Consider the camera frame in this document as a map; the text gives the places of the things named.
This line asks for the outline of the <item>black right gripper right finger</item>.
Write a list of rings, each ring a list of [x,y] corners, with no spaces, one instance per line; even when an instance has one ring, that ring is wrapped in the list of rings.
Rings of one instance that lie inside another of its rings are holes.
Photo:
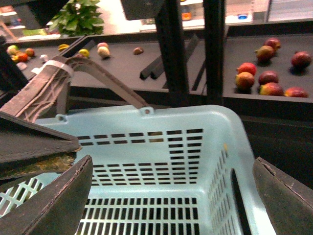
[[[313,190],[262,158],[253,164],[259,196],[277,235],[313,233]]]

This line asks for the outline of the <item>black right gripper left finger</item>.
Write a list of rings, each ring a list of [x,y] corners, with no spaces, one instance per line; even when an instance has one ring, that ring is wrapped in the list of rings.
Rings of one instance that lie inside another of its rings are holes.
[[[73,235],[91,188],[92,157],[86,155],[28,201],[0,219],[2,235]]]

